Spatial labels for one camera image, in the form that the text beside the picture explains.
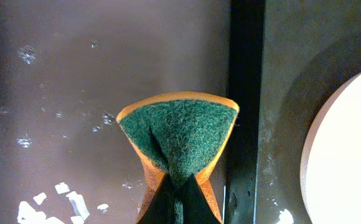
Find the white plate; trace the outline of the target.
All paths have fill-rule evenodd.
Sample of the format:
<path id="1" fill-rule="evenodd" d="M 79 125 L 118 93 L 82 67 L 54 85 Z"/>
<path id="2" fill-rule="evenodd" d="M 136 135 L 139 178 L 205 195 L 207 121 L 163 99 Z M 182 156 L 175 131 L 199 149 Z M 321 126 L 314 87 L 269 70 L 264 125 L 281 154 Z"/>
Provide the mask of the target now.
<path id="1" fill-rule="evenodd" d="M 361 223 L 361 73 L 339 87 L 312 122 L 300 179 L 313 223 Z"/>

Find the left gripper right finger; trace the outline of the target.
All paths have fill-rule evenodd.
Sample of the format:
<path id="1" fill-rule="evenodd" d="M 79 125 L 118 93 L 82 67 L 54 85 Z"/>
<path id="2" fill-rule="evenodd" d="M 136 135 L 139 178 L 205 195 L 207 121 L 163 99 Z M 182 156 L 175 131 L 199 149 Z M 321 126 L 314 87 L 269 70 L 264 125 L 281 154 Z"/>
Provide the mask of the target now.
<path id="1" fill-rule="evenodd" d="M 185 224 L 220 224 L 194 175 L 191 175 L 182 186 L 182 203 Z"/>

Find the green and orange sponge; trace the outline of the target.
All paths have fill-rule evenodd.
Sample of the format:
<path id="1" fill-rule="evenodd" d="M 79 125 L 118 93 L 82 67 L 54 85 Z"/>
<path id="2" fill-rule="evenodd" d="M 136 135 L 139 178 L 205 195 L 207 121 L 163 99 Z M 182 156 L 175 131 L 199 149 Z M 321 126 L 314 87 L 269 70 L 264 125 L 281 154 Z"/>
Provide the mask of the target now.
<path id="1" fill-rule="evenodd" d="M 116 122 L 141 160 L 147 183 L 137 222 L 166 175 L 175 190 L 175 223 L 184 223 L 182 186 L 191 175 L 222 222 L 210 176 L 239 110 L 237 103 L 228 98 L 183 91 L 146 98 L 117 115 Z"/>

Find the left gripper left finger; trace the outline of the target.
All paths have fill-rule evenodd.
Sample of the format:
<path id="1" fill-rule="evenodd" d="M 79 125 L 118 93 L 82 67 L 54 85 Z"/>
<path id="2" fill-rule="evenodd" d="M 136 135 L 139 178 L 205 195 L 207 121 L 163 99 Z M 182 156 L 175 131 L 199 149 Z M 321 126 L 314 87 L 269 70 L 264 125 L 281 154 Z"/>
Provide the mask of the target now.
<path id="1" fill-rule="evenodd" d="M 166 175 L 138 224 L 175 224 L 174 203 L 175 190 Z"/>

